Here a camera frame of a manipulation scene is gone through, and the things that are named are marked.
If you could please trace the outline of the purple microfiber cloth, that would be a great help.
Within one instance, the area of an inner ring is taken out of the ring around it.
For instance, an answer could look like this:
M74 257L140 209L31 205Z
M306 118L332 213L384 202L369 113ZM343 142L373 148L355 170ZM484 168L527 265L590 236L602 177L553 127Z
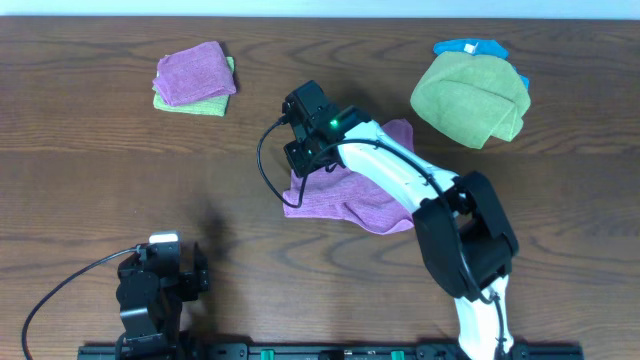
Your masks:
M398 201L365 176L338 167L319 169L306 180L291 177L283 192L288 218L344 220L364 230L389 235L414 227L412 216Z

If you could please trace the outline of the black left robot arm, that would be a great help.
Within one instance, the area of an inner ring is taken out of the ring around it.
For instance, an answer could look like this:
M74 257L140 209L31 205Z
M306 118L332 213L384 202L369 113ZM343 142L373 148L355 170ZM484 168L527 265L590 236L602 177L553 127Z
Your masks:
M201 346L180 329L183 304L209 290L208 260L195 244L193 268L182 272L177 241L144 244L118 266L116 298L124 333L117 359L199 359Z

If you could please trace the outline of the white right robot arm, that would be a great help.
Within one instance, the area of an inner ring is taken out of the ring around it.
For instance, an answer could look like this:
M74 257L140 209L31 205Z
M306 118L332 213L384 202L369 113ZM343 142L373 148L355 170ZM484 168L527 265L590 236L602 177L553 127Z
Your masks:
M429 164L355 107L286 105L279 121L293 130L285 154L297 175L341 165L411 214L425 267L454 298L461 350L470 359L505 358L514 340L504 297L518 244L490 181Z

